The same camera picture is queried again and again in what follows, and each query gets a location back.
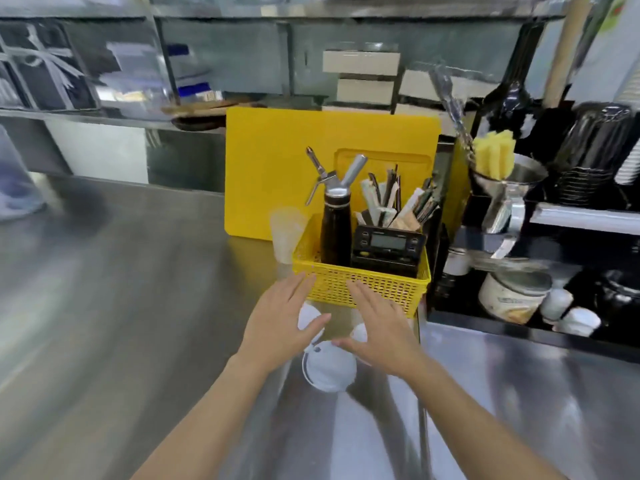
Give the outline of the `person's left hand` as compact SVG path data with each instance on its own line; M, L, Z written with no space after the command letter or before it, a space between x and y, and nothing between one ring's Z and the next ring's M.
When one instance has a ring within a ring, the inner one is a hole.
M302 352L298 318L311 292L314 274L291 274L261 295L247 322L236 359L263 376Z

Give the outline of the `person's right forearm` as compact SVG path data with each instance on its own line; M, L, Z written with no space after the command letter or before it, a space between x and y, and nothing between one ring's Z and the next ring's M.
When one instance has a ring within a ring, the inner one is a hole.
M467 480L567 480L427 356L394 363L428 412Z

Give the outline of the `small white cup lid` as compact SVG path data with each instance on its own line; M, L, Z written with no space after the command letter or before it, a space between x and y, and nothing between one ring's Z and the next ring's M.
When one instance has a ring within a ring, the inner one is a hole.
M357 342L365 343L367 341L367 331L366 331L365 323L361 322L357 324L352 330L352 332L349 334L349 338ZM351 353L351 354L354 355L359 362L362 362L368 367L372 367L372 365L369 362L365 361L364 359L361 359L359 356L357 356L354 353Z
M320 311L318 311L318 309L309 304L309 303L305 303L299 313L299 318L298 318L298 328L299 330L304 330L308 327L308 325L313 322L313 320L315 320L315 318L319 317L321 315ZM318 343L321 339L321 337L324 334L324 328L320 329L318 331L318 333L314 336L313 339L311 339L309 345L307 348L309 347L313 347L316 345L316 343Z

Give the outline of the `large white cup lid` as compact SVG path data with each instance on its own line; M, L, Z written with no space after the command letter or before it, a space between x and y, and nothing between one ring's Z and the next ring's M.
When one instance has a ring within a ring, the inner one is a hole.
M316 389L325 393L344 392L356 379L357 361L353 354L327 340L305 349L302 371Z

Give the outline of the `yellow plastic mesh basket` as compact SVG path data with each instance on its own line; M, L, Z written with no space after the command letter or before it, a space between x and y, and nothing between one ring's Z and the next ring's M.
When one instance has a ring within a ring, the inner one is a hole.
M354 308L356 304L346 282L363 282L383 298L400 305L407 317L412 317L431 282L431 270L425 248L421 252L416 278L324 264L321 262L320 254L321 222L321 214L313 214L309 218L292 255L292 269L295 273L316 276L308 299Z

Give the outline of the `black digital scale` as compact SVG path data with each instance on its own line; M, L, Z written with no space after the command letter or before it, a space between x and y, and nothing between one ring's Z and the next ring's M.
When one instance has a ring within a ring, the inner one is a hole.
M427 236L421 232L358 225L353 234L350 266L405 278L418 278Z

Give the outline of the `large yellow cutting board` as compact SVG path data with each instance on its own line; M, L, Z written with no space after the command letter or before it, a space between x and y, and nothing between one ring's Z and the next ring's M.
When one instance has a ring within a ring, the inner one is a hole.
M440 133L439 120L428 116L232 107L227 112L225 231L270 241L269 217L275 209L322 213L323 186L305 206L318 178L308 147L325 170L341 178L357 154L368 158L351 187L352 210L366 208L360 182L373 173L383 183L395 166L406 204L432 176Z

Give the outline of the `white round tub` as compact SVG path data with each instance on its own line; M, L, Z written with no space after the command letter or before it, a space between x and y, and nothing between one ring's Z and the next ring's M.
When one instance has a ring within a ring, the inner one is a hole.
M485 277L478 301L492 318L524 325L551 288L551 276L542 271L494 271Z

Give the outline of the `steel funnel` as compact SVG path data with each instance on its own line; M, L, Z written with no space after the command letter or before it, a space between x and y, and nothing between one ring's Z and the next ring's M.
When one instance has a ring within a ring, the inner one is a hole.
M525 221L526 195L540 184L548 172L538 161L515 154L514 167L503 180L485 177L470 170L475 183L491 197L490 206L482 222L484 233L496 234L507 229L507 233L518 235Z

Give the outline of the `dark bowl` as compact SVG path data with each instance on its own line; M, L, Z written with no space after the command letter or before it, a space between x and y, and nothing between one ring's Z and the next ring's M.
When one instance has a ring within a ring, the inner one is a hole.
M182 116L172 118L172 125L185 132L207 132L226 128L226 115Z

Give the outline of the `yellow sponge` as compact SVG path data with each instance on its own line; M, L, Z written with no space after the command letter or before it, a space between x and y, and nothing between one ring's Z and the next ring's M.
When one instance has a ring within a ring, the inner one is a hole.
M515 166L515 144L513 132L491 131L474 139L475 171L493 179L506 180Z

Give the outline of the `wooden tray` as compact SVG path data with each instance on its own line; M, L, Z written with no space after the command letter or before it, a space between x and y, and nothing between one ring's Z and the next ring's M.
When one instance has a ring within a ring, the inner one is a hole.
M208 102L192 102L180 105L167 105L161 107L161 112L171 118L203 118L226 115L231 107L256 107L259 101L241 96Z

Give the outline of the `black storage rack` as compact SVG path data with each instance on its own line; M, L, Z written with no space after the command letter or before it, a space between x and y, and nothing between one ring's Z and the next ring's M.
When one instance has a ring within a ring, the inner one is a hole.
M485 256L502 240L499 235L485 235L476 227L462 225L455 235L449 230L443 225L437 248L428 244L428 250L434 251L435 256L431 270L433 280L424 299L428 321L640 364L640 311L632 314L633 319L638 319L637 324L623 326L620 332L606 331L603 324L592 336L578 337L551 331L539 313L525 325L506 324L490 318L477 300L484 280L481 271L470 271L466 276L456 278L450 291L438 295L450 245L477 256L481 266L494 268L495 261L490 260L487 264ZM570 279L569 290L575 292L576 306L592 308L595 306L597 272L614 269L640 279L640 235L533 223L529 225L529 233L516 243L515 257L508 258L506 266L517 271L542 267L549 272L573 272L580 267L582 270Z

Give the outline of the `stack of white paper cups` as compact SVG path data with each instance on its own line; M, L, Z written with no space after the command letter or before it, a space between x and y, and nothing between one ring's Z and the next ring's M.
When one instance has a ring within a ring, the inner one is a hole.
M623 163L614 177L618 185L628 186L640 175L640 55L624 79L614 101L628 105L634 114L633 124L621 151Z

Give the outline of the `wooden pole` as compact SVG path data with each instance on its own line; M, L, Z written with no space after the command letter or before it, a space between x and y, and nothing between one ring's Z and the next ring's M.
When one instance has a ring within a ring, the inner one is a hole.
M560 104L584 26L591 11L591 0L571 0L545 84L542 108Z

